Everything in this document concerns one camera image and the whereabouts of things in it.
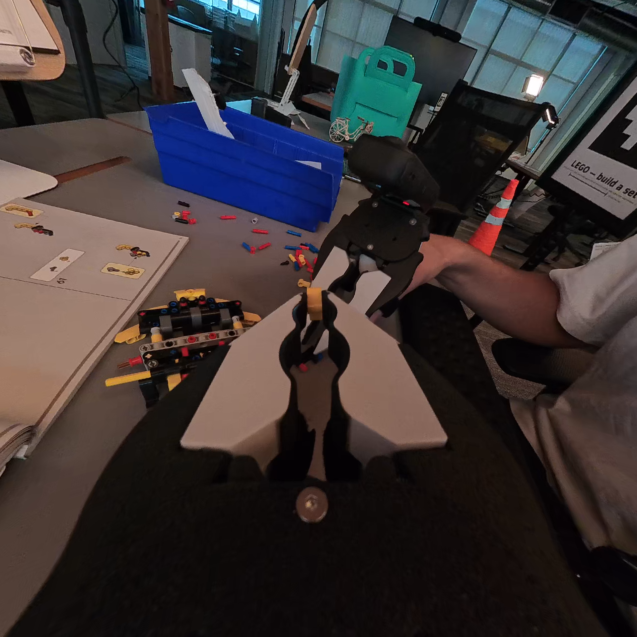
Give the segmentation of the black mesh chair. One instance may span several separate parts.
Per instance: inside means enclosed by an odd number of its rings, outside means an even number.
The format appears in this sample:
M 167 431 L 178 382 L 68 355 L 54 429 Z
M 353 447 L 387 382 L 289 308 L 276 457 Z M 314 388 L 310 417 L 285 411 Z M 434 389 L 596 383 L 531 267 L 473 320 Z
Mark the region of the black mesh chair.
M 459 80 L 413 146 L 440 188 L 440 201 L 465 213 L 548 108 Z

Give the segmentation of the brown wooden pillar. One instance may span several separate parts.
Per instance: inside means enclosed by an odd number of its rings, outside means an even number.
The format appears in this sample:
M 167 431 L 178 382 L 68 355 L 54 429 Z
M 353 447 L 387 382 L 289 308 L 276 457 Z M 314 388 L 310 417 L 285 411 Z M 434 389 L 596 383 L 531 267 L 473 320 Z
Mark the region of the brown wooden pillar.
M 174 97 L 170 28 L 165 1 L 145 1 L 150 77 L 156 98 L 171 103 Z

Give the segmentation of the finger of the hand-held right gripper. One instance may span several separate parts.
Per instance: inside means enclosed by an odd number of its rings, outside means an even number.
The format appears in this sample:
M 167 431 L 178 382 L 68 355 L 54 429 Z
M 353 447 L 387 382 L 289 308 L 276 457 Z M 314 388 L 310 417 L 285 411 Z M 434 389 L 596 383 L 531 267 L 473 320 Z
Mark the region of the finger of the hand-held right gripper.
M 321 267 L 315 268 L 311 288 L 331 291 L 340 299 L 353 299 L 357 283 L 357 257 L 338 246 L 331 248 Z
M 373 306 L 391 281 L 391 277 L 381 271 L 368 271 L 358 278 L 354 295 L 348 305 L 361 314 L 371 315 L 376 312 Z

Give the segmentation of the black metal pole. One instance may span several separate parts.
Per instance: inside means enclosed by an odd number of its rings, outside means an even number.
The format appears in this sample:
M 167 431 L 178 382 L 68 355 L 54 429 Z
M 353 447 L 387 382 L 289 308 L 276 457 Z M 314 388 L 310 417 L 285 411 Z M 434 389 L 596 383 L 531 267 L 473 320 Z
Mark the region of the black metal pole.
M 82 6 L 79 1 L 58 1 L 57 4 L 61 9 L 64 23 L 69 30 L 89 116 L 92 118 L 105 118 L 94 73 L 88 28 Z

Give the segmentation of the lego instruction booklet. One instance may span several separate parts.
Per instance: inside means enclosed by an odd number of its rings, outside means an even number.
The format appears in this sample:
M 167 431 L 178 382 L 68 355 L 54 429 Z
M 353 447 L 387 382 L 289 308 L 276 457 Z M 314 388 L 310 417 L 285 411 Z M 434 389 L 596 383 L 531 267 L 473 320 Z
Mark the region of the lego instruction booklet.
M 24 199 L 1 206 L 1 471 L 38 444 L 187 243 Z

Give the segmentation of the blue plastic bin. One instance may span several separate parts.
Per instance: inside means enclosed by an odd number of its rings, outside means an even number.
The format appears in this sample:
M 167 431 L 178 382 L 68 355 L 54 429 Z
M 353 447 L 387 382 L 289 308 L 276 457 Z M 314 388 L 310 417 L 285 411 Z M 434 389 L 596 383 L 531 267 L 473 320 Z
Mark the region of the blue plastic bin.
M 145 112 L 167 185 L 309 232 L 329 223 L 343 148 L 232 107 L 221 111 L 232 138 L 209 131 L 194 101 Z

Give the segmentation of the black perforated chair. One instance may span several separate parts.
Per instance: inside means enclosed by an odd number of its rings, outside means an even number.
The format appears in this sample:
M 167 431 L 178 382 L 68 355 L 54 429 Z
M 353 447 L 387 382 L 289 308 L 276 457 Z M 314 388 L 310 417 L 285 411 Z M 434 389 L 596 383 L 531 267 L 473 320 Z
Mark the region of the black perforated chair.
M 472 320 L 458 298 L 425 284 L 407 294 L 397 312 L 403 342 L 450 381 L 506 446 L 520 454 L 523 436 L 496 389 Z M 490 350 L 497 368 L 515 379 L 539 384 L 548 394 L 566 390 L 591 367 L 594 357 L 582 349 L 549 348 L 514 338 L 497 339 Z

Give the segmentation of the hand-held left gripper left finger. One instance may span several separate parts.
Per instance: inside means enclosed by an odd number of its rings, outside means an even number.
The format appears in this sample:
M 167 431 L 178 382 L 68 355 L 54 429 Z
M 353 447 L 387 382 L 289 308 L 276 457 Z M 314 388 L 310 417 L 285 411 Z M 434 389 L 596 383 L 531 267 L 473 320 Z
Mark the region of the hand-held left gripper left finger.
M 181 438 L 190 450 L 234 456 L 275 457 L 277 425 L 286 412 L 291 382 L 280 363 L 280 347 L 295 328 L 296 295 L 238 337 Z

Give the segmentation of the white desk lamp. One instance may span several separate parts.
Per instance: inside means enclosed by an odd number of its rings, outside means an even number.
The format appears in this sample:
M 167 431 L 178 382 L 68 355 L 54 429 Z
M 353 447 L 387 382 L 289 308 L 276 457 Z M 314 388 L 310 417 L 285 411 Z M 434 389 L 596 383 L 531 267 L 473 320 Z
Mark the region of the white desk lamp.
M 268 105 L 265 110 L 265 115 L 266 119 L 271 122 L 291 127 L 291 115 L 296 113 L 296 107 L 292 103 L 291 97 L 300 76 L 299 67 L 309 42 L 312 29 L 315 26 L 318 11 L 326 3 L 327 1 L 312 1 L 301 20 L 301 24 L 294 40 L 291 59 L 286 67 L 289 80 L 285 87 L 285 91 L 283 92 L 280 102 L 275 103 L 272 100 L 268 100 L 267 102 Z

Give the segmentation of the pile of red blue pins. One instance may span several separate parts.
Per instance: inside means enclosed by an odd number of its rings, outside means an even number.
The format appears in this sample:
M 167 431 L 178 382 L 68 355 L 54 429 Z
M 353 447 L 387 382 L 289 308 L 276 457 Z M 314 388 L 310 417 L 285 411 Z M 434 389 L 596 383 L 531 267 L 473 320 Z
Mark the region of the pile of red blue pins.
M 272 240 L 269 239 L 271 231 L 262 227 L 260 217 L 250 217 L 248 222 L 251 226 L 251 237 L 247 241 L 241 242 L 241 248 L 251 256 L 255 256 L 273 247 Z M 318 248 L 307 242 L 298 244 L 286 244 L 283 246 L 285 258 L 280 266 L 290 266 L 293 271 L 301 274 L 298 280 L 298 287 L 309 288 L 314 277 L 314 265 L 317 262 Z

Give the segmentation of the lego car model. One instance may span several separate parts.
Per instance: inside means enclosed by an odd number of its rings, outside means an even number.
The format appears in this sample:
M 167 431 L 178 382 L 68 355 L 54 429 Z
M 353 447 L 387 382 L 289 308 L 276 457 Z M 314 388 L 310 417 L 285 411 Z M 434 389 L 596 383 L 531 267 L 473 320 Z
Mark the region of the lego car model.
M 210 297 L 205 289 L 174 292 L 168 304 L 145 308 L 137 323 L 119 332 L 117 344 L 139 343 L 139 354 L 118 365 L 119 370 L 140 367 L 105 381 L 106 387 L 137 384 L 147 408 L 177 387 L 204 358 L 220 346 L 230 345 L 261 321 L 245 312 L 240 300 Z

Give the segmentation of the black and white sign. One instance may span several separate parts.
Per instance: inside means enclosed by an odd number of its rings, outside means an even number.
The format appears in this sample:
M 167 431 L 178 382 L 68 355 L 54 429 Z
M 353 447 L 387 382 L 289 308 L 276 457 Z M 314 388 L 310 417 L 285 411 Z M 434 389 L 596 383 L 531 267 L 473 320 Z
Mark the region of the black and white sign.
M 636 230 L 636 64 L 537 185 L 619 239 Z

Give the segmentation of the orange traffic cone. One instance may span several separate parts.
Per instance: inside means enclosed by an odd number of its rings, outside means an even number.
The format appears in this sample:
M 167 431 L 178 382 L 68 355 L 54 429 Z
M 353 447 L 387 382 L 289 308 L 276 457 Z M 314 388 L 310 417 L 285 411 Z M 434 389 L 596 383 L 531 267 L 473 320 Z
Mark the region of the orange traffic cone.
M 484 221 L 482 221 L 477 230 L 475 230 L 468 241 L 468 245 L 481 251 L 486 256 L 490 257 L 492 255 L 501 227 L 511 207 L 518 186 L 518 179 L 510 180 L 499 202 L 491 209 Z

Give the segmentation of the teal felt bag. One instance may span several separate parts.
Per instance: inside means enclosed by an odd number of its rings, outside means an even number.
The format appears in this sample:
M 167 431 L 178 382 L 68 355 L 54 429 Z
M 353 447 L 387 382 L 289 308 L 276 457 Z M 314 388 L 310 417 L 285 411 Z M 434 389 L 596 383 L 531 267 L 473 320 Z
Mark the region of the teal felt bag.
M 391 46 L 365 48 L 357 58 L 344 55 L 330 121 L 347 118 L 353 131 L 361 117 L 373 123 L 372 135 L 402 138 L 422 87 L 415 70 L 413 56 Z

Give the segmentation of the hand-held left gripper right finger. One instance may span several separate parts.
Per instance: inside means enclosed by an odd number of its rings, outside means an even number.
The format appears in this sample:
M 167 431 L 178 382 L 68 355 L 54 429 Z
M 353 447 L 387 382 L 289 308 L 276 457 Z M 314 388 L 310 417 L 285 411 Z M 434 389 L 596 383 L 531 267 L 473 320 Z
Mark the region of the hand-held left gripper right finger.
M 325 458 L 442 448 L 447 434 L 397 341 L 331 292 L 322 294 L 327 357 L 336 366 Z

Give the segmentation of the person's right forearm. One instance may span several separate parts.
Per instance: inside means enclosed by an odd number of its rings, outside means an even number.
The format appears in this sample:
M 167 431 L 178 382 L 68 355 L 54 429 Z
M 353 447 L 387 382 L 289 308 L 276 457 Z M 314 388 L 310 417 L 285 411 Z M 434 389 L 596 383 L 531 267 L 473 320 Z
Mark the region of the person's right forearm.
M 430 235 L 401 297 L 435 280 L 474 314 L 512 338 L 539 346 L 588 348 L 557 318 L 560 292 L 549 275 L 514 269 L 458 239 Z

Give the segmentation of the black monitor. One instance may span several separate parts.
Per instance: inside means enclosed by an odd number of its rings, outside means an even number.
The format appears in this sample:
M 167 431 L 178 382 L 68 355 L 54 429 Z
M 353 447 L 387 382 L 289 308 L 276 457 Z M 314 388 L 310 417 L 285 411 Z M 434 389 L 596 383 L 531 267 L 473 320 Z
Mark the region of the black monitor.
M 449 94 L 466 76 L 477 49 L 460 39 L 460 33 L 422 17 L 411 22 L 392 18 L 385 44 L 413 57 L 413 79 L 421 84 L 418 103 L 436 106 L 441 95 Z

